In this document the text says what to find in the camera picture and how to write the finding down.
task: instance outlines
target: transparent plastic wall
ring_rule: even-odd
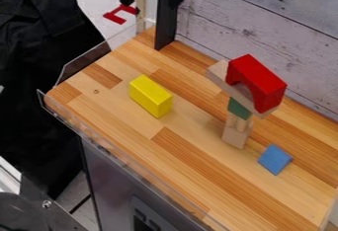
[[[142,21],[142,23],[138,22],[67,63],[55,85],[62,83],[78,71],[87,67],[91,63],[94,63],[96,60],[113,51],[128,40],[134,38],[137,35],[137,27],[140,26],[151,28],[153,24],[146,21]],[[112,142],[110,142],[107,138],[94,130],[90,125],[84,123],[77,115],[59,104],[52,97],[47,96],[40,90],[38,90],[38,95],[40,97],[42,107],[48,113],[64,123],[83,139],[90,142],[93,147],[99,148],[101,151],[104,150],[109,152],[108,154],[112,162],[115,162],[122,169],[125,169],[131,176],[138,179],[162,199],[173,205],[173,207],[178,208],[181,212],[186,214],[189,219],[195,221],[206,230],[228,230],[222,224],[209,216],[207,212],[189,201],[161,179],[157,178],[156,175],[145,169],[122,148],[112,144]]]

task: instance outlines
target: red bracket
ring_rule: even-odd
[[[134,8],[134,7],[131,7],[131,6],[120,5],[114,11],[104,14],[104,17],[107,18],[108,20],[111,20],[112,22],[115,22],[115,23],[122,25],[127,20],[125,20],[124,18],[121,18],[119,16],[116,16],[116,14],[119,11],[125,11],[125,12],[128,12],[130,14],[134,14],[134,15],[138,14],[137,8]]]

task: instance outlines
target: black pole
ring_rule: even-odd
[[[159,50],[175,39],[177,12],[183,0],[158,0],[155,49]]]

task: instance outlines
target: blue block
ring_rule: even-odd
[[[292,160],[292,156],[284,152],[277,145],[271,144],[258,159],[258,162],[277,176]]]

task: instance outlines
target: wood grain tabletop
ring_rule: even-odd
[[[338,123],[284,98],[255,119],[244,150],[231,147],[221,140],[228,96],[205,77],[215,61],[178,41],[153,43],[153,29],[138,35],[45,102],[214,230],[320,230],[336,200]],[[141,74],[174,96],[168,115],[128,96]],[[294,157],[279,176],[257,163],[271,143]]]

